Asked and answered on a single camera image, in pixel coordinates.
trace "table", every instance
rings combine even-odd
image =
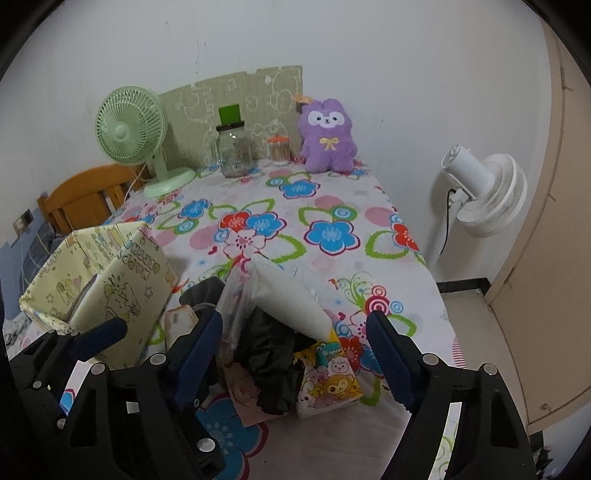
[[[159,199],[133,195],[108,220],[143,220],[179,277],[182,292],[262,254],[312,290],[333,322],[364,391],[357,403],[309,419],[288,416],[243,428],[221,388],[198,417],[224,453],[217,478],[378,479],[409,415],[389,387],[365,335],[365,317],[383,310],[400,333],[449,365],[463,358],[437,286],[402,217],[367,166],[350,174],[308,174],[301,164],[261,160],[246,177],[202,169]],[[164,322],[142,354],[164,351]],[[79,385],[84,372],[78,372]],[[71,404],[70,387],[63,403]],[[443,478],[459,406],[453,405],[431,478]]]

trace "fan base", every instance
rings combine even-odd
[[[193,181],[196,176],[197,173],[188,167],[175,168],[168,172],[167,180],[154,179],[148,182],[144,187],[144,196],[153,198],[166,195],[180,187],[184,187],[187,183]]]

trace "white standing fan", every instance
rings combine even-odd
[[[494,235],[515,219],[527,195],[525,174],[510,155],[495,154],[480,162],[456,144],[441,166],[457,189],[448,194],[447,221],[425,254],[429,268],[437,263],[456,219],[472,236]]]

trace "wooden chair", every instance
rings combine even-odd
[[[105,165],[83,171],[66,180],[49,197],[37,199],[39,209],[56,232],[98,226],[111,215],[106,198],[118,209],[125,201],[129,184],[139,170],[122,165]],[[134,190],[145,182],[138,179]]]

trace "yellow bow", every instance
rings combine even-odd
[[[326,148],[324,149],[325,151],[328,150],[329,148],[336,150],[335,145],[337,143],[339,143],[339,137],[333,137],[333,138],[322,137],[320,139],[320,143],[323,145],[326,145]]]

